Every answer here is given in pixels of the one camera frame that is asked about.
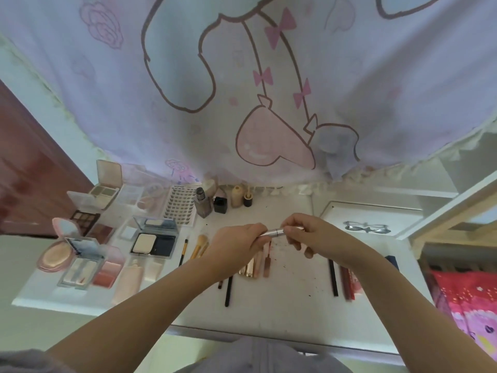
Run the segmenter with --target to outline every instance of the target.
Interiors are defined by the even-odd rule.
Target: white desk
[[[182,228],[173,257],[165,262],[162,276],[177,268],[185,238],[190,240],[186,261],[200,233],[212,237],[222,226],[255,222],[276,228],[293,212],[312,213],[310,197],[258,197],[251,208],[230,208],[225,215],[213,212],[206,219],[197,217],[193,228]],[[394,255],[402,274],[430,298],[408,242],[386,236],[354,236],[360,236],[383,255]],[[111,244],[126,256],[131,248],[130,243],[111,241]],[[284,340],[307,352],[331,351],[368,360],[399,362],[397,350],[368,299],[362,295],[356,301],[345,301],[338,268],[340,296],[333,297],[326,259],[304,258],[303,252],[288,246],[285,238],[273,240],[271,257],[269,278],[253,280],[235,276],[227,308],[224,307],[227,281],[222,289],[218,289],[217,284],[208,288],[186,307],[168,332],[227,341],[239,335],[253,335]],[[95,316],[110,308],[116,285],[111,289],[90,286],[87,291],[58,288],[56,284],[61,275],[61,272],[35,270],[13,305]],[[148,285],[143,282],[142,289]],[[361,351],[372,351],[376,355]]]

